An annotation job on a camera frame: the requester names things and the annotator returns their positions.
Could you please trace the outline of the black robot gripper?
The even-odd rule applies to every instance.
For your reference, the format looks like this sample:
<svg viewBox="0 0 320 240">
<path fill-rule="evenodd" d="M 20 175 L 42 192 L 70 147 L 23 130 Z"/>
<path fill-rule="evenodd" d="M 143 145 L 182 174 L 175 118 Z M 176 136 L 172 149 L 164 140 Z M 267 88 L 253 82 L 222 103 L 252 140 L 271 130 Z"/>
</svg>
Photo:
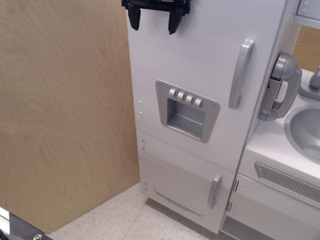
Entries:
<svg viewBox="0 0 320 240">
<path fill-rule="evenodd" d="M 140 27 L 141 10 L 156 10 L 170 12 L 168 21 L 169 34 L 174 34 L 185 16 L 191 9 L 190 0 L 122 0 L 121 6 L 128 10 L 130 25 L 134 30 Z"/>
</svg>

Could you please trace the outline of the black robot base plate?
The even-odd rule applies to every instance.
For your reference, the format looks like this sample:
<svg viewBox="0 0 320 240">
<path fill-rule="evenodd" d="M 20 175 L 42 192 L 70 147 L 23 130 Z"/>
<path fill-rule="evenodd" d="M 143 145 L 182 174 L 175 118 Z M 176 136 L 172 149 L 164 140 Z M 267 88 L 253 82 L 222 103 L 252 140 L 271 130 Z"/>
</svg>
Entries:
<svg viewBox="0 0 320 240">
<path fill-rule="evenodd" d="M 28 222 L 0 208 L 1 240 L 52 240 L 49 235 L 32 226 Z"/>
</svg>

